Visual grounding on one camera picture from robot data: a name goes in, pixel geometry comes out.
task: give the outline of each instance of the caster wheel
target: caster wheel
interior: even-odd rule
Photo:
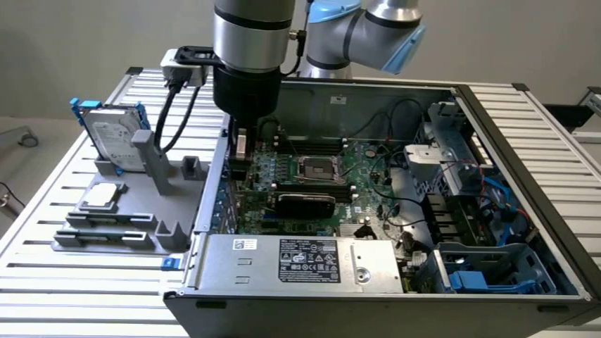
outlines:
[[[18,144],[26,148],[33,148],[37,144],[39,144],[39,141],[31,134],[25,134],[22,135]]]

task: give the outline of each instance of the white wall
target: white wall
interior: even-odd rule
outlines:
[[[429,31],[402,77],[525,82],[556,103],[601,85],[601,1],[421,0],[421,9]],[[67,100],[106,98],[130,65],[210,43],[210,0],[1,0],[0,115],[70,118]],[[354,66],[354,76],[385,75]]]

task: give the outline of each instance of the power supply label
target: power supply label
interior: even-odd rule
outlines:
[[[283,283],[339,283],[338,246],[327,239],[279,239]]]

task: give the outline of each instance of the floor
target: floor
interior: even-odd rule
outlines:
[[[79,135],[81,126],[74,119],[0,117],[0,132],[21,125],[33,129],[39,144],[25,148],[14,142],[0,148],[0,181],[26,203]],[[0,213],[0,237],[10,224],[11,220]]]

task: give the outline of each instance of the warning label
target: warning label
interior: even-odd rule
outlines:
[[[339,283],[338,247],[325,239],[279,239],[283,283]]]

